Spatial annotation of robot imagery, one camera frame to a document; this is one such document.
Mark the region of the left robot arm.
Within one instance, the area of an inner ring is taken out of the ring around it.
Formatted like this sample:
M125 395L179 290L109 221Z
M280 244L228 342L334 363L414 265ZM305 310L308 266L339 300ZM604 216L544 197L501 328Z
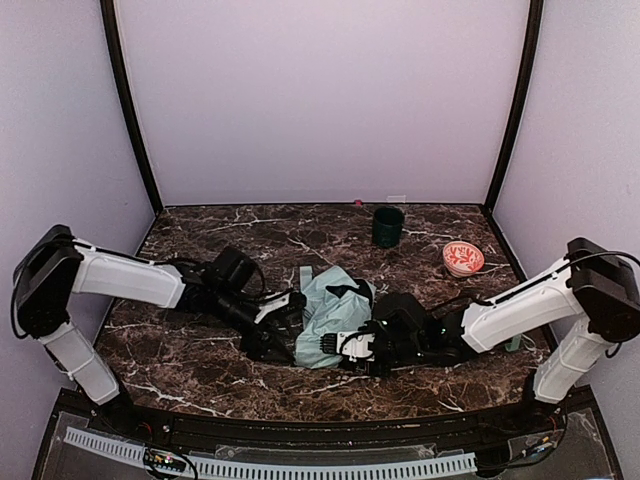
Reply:
M38 341L95 405L125 402L121 381L74 324L73 296L129 300L176 312L210 315L241 336L252 360L293 354L277 324L302 313L306 297L296 289L249 293L262 274L258 264L227 246L212 261L153 261L98 247L55 225L25 255L13 273L9 303L13 334Z

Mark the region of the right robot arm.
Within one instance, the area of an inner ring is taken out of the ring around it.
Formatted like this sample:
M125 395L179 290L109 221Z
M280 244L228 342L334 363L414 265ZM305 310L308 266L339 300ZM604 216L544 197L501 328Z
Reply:
M578 237L564 257L494 297L469 291L429 309L408 293L376 304L367 371L386 377L404 366L453 366L507 340L562 319L573 325L533 373L529 396L557 404L601 357L611 358L639 334L637 257Z

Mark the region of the mint green folding umbrella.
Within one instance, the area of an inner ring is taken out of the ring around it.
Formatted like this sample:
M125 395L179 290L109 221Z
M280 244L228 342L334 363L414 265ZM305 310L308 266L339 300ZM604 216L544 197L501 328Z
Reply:
M391 292L375 297L375 286L332 267L313 277L301 269L302 294L306 296L303 330L295 341L295 364L308 369L339 367L369 374L372 361L351 362L341 355L325 354L320 347L327 333L368 331L374 324L420 328L425 359L416 365L454 366L479 356L463 339L463 314L473 306L493 307L495 298L482 299L465 290L427 310L411 293ZM386 377L388 375L370 375Z

